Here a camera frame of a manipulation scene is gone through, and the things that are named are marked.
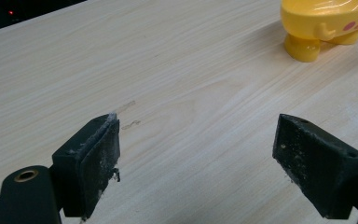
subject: black clamp jaw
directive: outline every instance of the black clamp jaw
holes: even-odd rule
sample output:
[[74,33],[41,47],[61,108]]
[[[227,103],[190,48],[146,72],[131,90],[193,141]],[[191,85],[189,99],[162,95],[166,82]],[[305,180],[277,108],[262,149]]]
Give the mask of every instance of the black clamp jaw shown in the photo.
[[117,115],[92,119],[53,155],[53,165],[30,166],[9,175],[0,193],[0,224],[61,223],[91,216],[109,180],[120,181]]
[[311,122],[280,115],[273,158],[322,217],[348,219],[358,209],[358,150]]

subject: yellow toy foot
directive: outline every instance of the yellow toy foot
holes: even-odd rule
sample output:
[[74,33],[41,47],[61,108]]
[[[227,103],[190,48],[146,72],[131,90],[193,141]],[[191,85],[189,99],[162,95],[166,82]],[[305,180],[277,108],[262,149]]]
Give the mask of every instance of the yellow toy foot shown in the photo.
[[303,63],[310,63],[318,58],[321,50],[320,40],[308,40],[287,35],[284,39],[284,47],[292,58]]
[[353,31],[347,35],[340,35],[337,36],[329,41],[326,41],[328,43],[332,44],[339,44],[339,45],[352,45],[356,43],[358,40],[358,30]]

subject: yellow toy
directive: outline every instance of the yellow toy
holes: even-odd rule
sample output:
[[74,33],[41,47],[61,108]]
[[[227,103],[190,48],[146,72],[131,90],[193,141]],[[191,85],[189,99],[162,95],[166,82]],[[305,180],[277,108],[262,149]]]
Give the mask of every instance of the yellow toy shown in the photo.
[[321,40],[351,45],[358,39],[358,0],[282,0],[286,51],[301,62],[318,57]]

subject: dark background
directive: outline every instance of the dark background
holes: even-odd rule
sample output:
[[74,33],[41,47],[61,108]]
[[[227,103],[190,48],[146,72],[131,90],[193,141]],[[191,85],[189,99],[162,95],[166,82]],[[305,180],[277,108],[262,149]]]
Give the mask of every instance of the dark background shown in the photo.
[[0,28],[86,0],[0,0]]

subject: wooden table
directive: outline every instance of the wooden table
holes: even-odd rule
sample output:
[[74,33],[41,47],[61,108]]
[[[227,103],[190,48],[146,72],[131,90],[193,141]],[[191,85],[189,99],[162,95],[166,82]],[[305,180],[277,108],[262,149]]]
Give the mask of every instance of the wooden table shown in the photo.
[[271,154],[280,113],[358,149],[358,43],[299,63],[279,7],[89,0],[0,30],[0,186],[116,110],[122,181],[89,223],[355,223],[320,217]]

